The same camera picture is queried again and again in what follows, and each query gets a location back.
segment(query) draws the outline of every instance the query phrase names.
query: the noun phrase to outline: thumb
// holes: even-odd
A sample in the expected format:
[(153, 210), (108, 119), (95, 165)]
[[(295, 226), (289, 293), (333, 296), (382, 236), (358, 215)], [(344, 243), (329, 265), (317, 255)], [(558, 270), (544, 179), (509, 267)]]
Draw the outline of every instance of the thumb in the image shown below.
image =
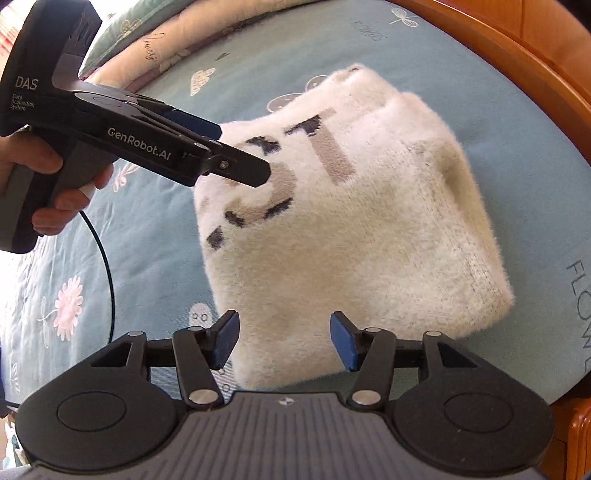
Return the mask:
[(45, 141), (26, 131), (0, 138), (0, 163), (18, 163), (45, 174), (58, 172), (63, 164)]

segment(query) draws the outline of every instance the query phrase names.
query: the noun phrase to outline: wooden headboard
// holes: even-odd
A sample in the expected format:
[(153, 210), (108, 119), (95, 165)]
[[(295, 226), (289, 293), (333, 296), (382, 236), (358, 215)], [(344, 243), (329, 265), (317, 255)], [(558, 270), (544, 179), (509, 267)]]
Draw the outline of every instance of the wooden headboard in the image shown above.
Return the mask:
[(591, 35), (556, 0), (533, 0), (529, 22), (524, 12), (528, 0), (389, 1), (445, 31), (503, 73), (591, 165)]

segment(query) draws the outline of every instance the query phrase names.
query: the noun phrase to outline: wooden bed frame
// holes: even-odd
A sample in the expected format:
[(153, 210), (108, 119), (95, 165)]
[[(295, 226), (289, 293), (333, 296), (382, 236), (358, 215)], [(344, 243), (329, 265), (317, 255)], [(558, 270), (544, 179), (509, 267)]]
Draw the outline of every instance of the wooden bed frame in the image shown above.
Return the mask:
[[(591, 34), (556, 0), (389, 1), (502, 72), (591, 165)], [(541, 469), (551, 480), (579, 480), (591, 471), (591, 374), (552, 408), (556, 431)]]

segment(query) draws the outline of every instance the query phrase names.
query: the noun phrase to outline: bed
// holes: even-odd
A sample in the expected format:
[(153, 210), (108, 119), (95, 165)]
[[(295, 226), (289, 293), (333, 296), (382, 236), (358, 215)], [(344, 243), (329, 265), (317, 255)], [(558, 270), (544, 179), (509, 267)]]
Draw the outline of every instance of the bed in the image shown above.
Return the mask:
[[(118, 21), (111, 59), (155, 28), (134, 37), (141, 22)], [(516, 296), (507, 317), (462, 341), (552, 403), (591, 368), (591, 106), (501, 30), (433, 0), (323, 0), (235, 18), (157, 72), (117, 81), (220, 124), (277, 111), (356, 62), (419, 95), (466, 151)], [(86, 76), (109, 83), (106, 70), (97, 77), (104, 60)], [(87, 214), (111, 264), (116, 337), (143, 330), (164, 338), (222, 313), (189, 189), (119, 160)], [(111, 312), (105, 269), (81, 219), (43, 238), (17, 270), (0, 368), (7, 399), (20, 403), (101, 348)], [(215, 375), (229, 398), (238, 388), (232, 363)], [(286, 390), (345, 391), (352, 377)], [(171, 369), (156, 369), (152, 381), (178, 395)], [(397, 372), (392, 396), (416, 381), (412, 370)]]

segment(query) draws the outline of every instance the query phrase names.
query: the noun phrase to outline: black robotic gripper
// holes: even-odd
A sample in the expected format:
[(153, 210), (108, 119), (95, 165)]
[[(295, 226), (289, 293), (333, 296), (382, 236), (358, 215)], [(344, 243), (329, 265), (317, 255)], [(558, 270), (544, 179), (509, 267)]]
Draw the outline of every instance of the black robotic gripper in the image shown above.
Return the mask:
[[(398, 340), (342, 313), (330, 334), (351, 393), (238, 391), (211, 374), (239, 336), (237, 312), (171, 339), (129, 332), (31, 395), (17, 435), (31, 479), (540, 479), (553, 434), (535, 393), (440, 332)], [(150, 383), (176, 367), (182, 400)], [(389, 400), (395, 368), (419, 383)]]

